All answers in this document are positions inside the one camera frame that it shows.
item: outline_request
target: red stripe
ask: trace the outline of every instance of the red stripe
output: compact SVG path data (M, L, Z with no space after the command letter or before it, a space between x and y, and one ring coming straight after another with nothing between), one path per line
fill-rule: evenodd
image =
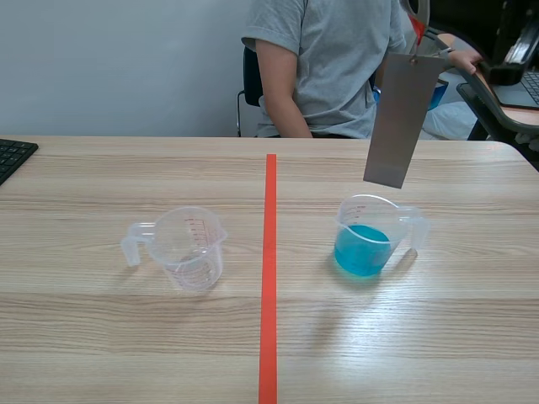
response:
M266 160L259 404L277 404L277 156Z

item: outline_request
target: empty measuring cup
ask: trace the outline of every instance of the empty measuring cup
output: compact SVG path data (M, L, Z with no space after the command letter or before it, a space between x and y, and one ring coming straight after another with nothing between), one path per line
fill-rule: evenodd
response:
M185 207L172 210L155 223L131 225L121 242L127 263L141 263L138 243L146 244L156 262L184 290L204 290L221 276L221 243L227 233L209 210Z
M335 259L346 271L359 276L379 274L410 231L411 247L420 249L430 230L419 209L397 206L374 195L346 199L336 220Z

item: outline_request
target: person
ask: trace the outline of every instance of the person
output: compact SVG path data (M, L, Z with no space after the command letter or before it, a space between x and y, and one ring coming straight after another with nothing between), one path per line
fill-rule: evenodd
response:
M253 0L242 41L259 58L259 137L367 138L376 117L369 79L404 52L398 0ZM477 52L455 51L469 72Z

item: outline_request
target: black chair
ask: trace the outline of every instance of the black chair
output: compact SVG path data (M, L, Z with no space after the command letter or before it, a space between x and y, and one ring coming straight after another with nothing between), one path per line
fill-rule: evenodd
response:
M371 88L373 91L380 90L375 89L376 74L373 74L369 79ZM245 48L243 51L243 91L237 94L237 108L236 108L236 127L237 135L242 137L242 117L240 114L240 99L242 95L245 97L245 102L253 107L259 107L260 97L264 94L262 90L262 79L260 78L259 70L259 58L256 56L256 52L253 52L249 48Z

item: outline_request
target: black keyboard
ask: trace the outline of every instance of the black keyboard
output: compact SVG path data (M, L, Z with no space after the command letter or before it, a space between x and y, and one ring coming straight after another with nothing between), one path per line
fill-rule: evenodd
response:
M0 139L0 185L38 149L35 143Z
M522 85L530 93L536 104L539 105L539 72L524 73Z

